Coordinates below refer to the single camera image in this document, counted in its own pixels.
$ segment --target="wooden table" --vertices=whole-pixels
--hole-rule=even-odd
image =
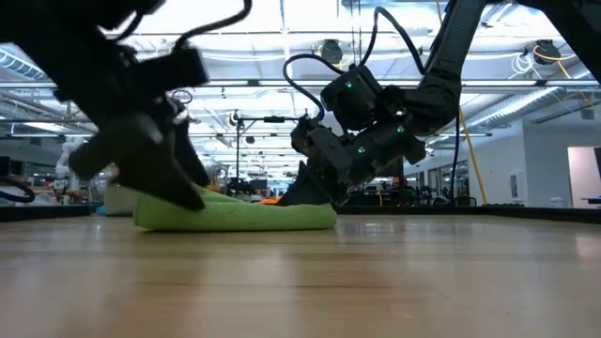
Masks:
[[[599,337],[601,232],[493,217],[150,234],[0,224],[3,338]]]

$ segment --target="green cloth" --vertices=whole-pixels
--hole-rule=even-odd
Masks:
[[[189,211],[140,194],[133,223],[158,231],[279,231],[331,229],[336,212],[330,205],[277,207],[245,203],[199,188],[205,208]]]

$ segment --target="orange object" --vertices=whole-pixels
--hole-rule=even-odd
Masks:
[[[264,198],[261,200],[261,204],[276,204],[278,203],[278,201],[280,201],[280,198],[282,198],[282,196],[276,196],[274,198]]]

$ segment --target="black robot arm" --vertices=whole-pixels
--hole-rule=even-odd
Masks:
[[[404,90],[392,85],[382,88],[363,61],[327,85],[321,92],[324,107],[333,112],[344,131],[358,133],[337,136],[321,126],[321,116],[305,117],[292,132],[292,146],[306,155],[308,161],[300,164],[297,180],[279,204],[341,205],[355,187],[373,179],[391,162],[401,157],[412,164],[422,160],[425,144],[416,136],[432,135],[457,117],[461,70],[485,5],[491,2],[449,2],[424,66],[424,77],[416,89]],[[547,13],[578,55],[589,56],[592,50],[598,55],[601,42],[598,1],[591,1],[590,6],[583,5],[586,1],[523,2]],[[578,28],[588,35],[586,42],[559,15],[563,7],[567,8],[570,20],[579,19]],[[583,11],[593,9],[596,16]],[[395,27],[398,25],[385,9],[376,8],[378,12],[393,21]],[[601,62],[592,57],[583,57],[582,61],[597,79],[601,77]]]
[[[235,23],[244,10],[195,28],[177,40],[170,54],[138,62],[135,51],[119,44],[144,15],[164,0],[2,0],[0,42],[13,42],[56,83],[59,100],[72,100],[99,132],[69,158],[69,167],[90,179],[109,163],[115,181],[182,207],[204,206],[192,183],[208,176],[188,137],[188,122],[174,119],[183,108],[167,91],[208,82],[187,38]],[[100,28],[115,29],[135,13],[128,29],[109,39]]]

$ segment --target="yellow cable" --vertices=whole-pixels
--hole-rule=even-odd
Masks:
[[[557,64],[560,65],[560,68],[563,71],[563,74],[565,74],[565,77],[568,79],[572,79],[572,77],[570,76],[570,74],[567,72],[567,70],[565,70],[565,67],[563,66],[562,61],[557,61]]]
[[[436,8],[439,10],[439,20],[440,24],[442,24],[442,9],[440,8],[440,0],[436,0]]]
[[[382,207],[382,192],[378,188],[378,196],[379,196],[379,205]]]
[[[436,7],[439,10],[440,24],[442,24],[442,10],[440,8],[440,0],[436,0]],[[480,176],[480,169],[478,168],[478,160],[476,159],[476,153],[473,151],[473,144],[471,143],[470,131],[468,131],[468,125],[466,124],[466,118],[463,115],[463,109],[459,106],[459,120],[463,126],[463,132],[466,133],[466,139],[468,140],[468,146],[470,147],[471,162],[473,162],[473,170],[476,172],[476,178],[478,179],[478,186],[480,186],[480,194],[482,195],[482,203],[488,203],[486,199],[485,184]]]
[[[566,57],[550,57],[550,56],[546,56],[546,55],[542,55],[538,52],[536,52],[536,50],[538,50],[538,46],[534,47],[534,49],[532,50],[532,52],[534,53],[534,55],[538,56],[538,57],[542,57],[545,60],[549,60],[549,61],[565,61],[565,60],[569,60],[571,58],[576,57],[576,55],[570,55],[570,56],[566,56]]]
[[[557,61],[557,64],[560,66],[560,68],[562,69],[563,74],[565,74],[565,77],[568,79],[572,79],[572,77],[570,76],[570,73],[567,72],[567,69],[565,69],[565,66],[563,65],[562,61]],[[580,96],[591,106],[594,106],[594,103],[591,101],[591,99],[587,98],[586,95],[584,95],[584,93],[582,93],[582,91],[580,89],[577,89],[578,93],[580,93]]]

